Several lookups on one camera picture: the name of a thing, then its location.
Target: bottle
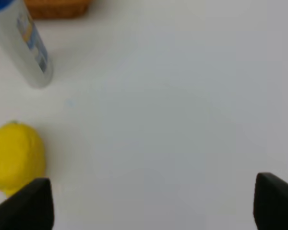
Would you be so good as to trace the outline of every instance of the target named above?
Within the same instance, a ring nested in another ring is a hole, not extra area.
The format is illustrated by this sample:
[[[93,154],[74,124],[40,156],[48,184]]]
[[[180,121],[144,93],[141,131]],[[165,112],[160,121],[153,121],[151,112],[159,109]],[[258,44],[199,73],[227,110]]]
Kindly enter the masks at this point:
[[[53,66],[23,0],[0,0],[0,45],[30,86],[50,83]]]

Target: lemon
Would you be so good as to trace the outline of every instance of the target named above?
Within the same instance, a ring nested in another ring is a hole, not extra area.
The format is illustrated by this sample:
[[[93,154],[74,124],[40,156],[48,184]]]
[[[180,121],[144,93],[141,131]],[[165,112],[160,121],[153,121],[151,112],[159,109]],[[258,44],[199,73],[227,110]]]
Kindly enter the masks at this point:
[[[11,196],[45,175],[45,147],[28,125],[11,122],[0,128],[0,190]]]

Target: wicker basket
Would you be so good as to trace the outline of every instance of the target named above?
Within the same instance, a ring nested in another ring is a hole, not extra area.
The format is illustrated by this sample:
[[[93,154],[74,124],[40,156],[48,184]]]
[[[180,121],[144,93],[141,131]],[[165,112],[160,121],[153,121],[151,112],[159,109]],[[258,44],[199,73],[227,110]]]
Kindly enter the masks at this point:
[[[83,15],[92,0],[24,0],[34,19],[75,18]]]

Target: tabletop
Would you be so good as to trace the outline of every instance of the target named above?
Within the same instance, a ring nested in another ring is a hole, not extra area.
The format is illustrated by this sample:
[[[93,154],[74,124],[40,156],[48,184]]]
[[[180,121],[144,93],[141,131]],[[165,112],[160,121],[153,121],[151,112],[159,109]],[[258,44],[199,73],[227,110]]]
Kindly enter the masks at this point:
[[[0,48],[0,126],[43,137],[55,230],[256,229],[257,173],[288,182],[288,1],[96,0],[36,24],[53,81]]]

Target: bottle label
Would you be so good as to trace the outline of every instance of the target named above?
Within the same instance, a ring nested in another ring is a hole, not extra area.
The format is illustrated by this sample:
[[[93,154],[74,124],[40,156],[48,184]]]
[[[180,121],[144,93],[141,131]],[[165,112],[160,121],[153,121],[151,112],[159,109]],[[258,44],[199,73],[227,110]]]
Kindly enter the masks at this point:
[[[32,17],[28,13],[19,13],[17,18],[17,28],[24,42],[33,54],[35,61],[45,73],[47,70],[48,54],[40,38]]]

